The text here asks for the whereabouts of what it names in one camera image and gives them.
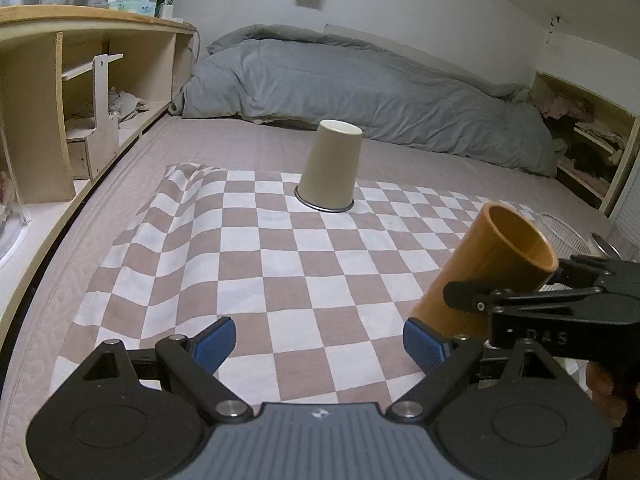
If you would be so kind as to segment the right wooden cubby shelf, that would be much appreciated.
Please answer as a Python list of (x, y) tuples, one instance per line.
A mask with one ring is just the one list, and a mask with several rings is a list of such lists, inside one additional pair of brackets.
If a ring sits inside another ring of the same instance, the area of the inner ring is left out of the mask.
[(545, 72), (532, 85), (555, 143), (556, 178), (601, 214), (612, 214), (639, 154), (639, 116)]

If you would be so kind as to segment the wooden shelf unit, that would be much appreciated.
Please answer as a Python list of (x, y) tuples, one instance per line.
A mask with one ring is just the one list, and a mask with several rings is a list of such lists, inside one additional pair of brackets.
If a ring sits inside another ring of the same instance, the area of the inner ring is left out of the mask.
[(108, 85), (149, 104), (118, 122), (112, 163), (164, 114), (193, 64), (194, 26), (91, 6), (5, 6), (1, 10), (1, 132), (25, 208), (24, 242), (1, 267), (1, 331), (9, 333), (40, 264), (95, 181), (74, 180), (64, 120), (70, 109), (91, 110), (91, 76), (62, 84), (62, 71), (98, 54), (121, 53)]

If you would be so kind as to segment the tissue pack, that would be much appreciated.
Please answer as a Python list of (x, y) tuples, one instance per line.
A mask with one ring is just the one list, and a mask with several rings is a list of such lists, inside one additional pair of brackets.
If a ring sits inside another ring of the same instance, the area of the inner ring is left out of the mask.
[(144, 16), (155, 15), (155, 3), (150, 0), (105, 0), (107, 9), (139, 14)]

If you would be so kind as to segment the pinkish bed mattress sheet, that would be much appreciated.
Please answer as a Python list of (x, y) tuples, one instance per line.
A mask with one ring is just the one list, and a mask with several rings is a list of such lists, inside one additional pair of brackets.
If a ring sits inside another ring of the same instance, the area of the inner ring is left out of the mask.
[[(1, 395), (2, 478), (35, 478), (25, 432), (47, 399), (54, 360), (92, 274), (115, 238), (153, 195), (166, 167), (201, 162), (229, 169), (299, 172), (313, 143), (310, 131), (165, 115), (122, 155), (58, 238), (18, 309), (8, 337), (14, 347)], [(367, 140), (362, 144), (358, 174), (366, 180), (527, 205), (564, 220), (583, 236), (611, 231), (608, 218), (559, 181), (474, 159)]]

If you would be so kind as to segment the small wooden stand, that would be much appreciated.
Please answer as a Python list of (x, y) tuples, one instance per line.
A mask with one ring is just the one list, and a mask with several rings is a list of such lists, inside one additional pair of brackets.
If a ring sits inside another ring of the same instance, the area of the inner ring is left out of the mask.
[(67, 151), (74, 180), (95, 181), (111, 165), (119, 150), (118, 119), (108, 107), (108, 68), (121, 53), (98, 54), (91, 61), (62, 71), (62, 84), (91, 76), (91, 110), (70, 109), (64, 120)]

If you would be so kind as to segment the grey duvet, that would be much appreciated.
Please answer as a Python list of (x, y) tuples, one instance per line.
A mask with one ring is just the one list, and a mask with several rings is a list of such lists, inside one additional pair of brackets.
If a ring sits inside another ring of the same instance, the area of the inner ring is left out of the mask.
[(314, 127), (349, 122), (366, 138), (552, 177), (551, 133), (520, 84), (424, 65), (361, 39), (250, 25), (212, 42), (169, 110)]

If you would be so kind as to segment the beige paper cup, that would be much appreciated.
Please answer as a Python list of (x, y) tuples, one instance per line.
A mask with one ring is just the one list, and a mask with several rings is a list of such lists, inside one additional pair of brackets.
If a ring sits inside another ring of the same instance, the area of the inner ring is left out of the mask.
[(314, 135), (305, 170), (294, 190), (304, 205), (322, 212), (349, 211), (362, 144), (362, 130), (336, 119), (323, 119)]

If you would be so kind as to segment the crumpled cloth on shelf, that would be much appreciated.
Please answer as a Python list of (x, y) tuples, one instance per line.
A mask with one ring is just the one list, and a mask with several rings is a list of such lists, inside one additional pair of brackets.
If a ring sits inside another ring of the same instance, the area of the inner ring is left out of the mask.
[(126, 122), (148, 110), (148, 102), (134, 94), (115, 88), (108, 90), (108, 112), (116, 116), (119, 122)]

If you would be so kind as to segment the checkered brown white cloth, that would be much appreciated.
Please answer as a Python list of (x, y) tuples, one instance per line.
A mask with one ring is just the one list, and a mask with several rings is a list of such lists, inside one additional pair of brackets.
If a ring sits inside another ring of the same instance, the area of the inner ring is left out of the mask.
[(402, 346), (413, 305), (480, 196), (362, 181), (342, 214), (304, 206), (297, 174), (169, 167), (91, 278), (55, 360), (61, 385), (96, 346), (236, 327), (218, 378), (249, 404), (390, 404), (421, 379)]

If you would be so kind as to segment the ribbed glass goblet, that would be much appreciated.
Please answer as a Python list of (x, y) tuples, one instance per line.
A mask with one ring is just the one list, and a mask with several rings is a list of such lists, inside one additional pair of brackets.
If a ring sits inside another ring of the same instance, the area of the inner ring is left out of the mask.
[(538, 214), (536, 223), (539, 231), (544, 234), (559, 259), (568, 259), (572, 255), (591, 254), (590, 248), (582, 236), (552, 214)]

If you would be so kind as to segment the doll in clear case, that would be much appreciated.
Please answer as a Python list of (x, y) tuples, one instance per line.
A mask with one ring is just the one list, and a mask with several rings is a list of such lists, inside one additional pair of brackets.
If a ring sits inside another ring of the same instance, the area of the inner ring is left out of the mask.
[(1, 133), (1, 266), (4, 268), (26, 238), (32, 218), (25, 208), (10, 159), (9, 145)]

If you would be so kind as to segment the white charger block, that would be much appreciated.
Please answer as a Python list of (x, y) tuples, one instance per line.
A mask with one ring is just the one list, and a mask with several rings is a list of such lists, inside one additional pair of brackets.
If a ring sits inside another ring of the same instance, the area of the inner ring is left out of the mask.
[(174, 6), (172, 4), (163, 4), (160, 17), (164, 20), (171, 20), (174, 17)]

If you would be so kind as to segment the steel cup with brown sleeve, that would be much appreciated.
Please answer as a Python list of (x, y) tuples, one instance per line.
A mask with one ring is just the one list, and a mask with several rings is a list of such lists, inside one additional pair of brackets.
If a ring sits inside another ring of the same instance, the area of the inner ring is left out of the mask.
[(590, 234), (588, 246), (594, 256), (614, 260), (622, 258), (620, 252), (598, 233), (592, 232)]

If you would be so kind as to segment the brown wooden cup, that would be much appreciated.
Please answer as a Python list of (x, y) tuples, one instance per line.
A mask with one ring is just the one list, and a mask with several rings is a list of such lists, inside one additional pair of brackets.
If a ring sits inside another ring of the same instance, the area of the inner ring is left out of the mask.
[(499, 203), (483, 206), (454, 253), (410, 315), (442, 336), (489, 337), (489, 316), (446, 305), (444, 289), (465, 282), (491, 289), (534, 292), (559, 266), (553, 247), (538, 228)]

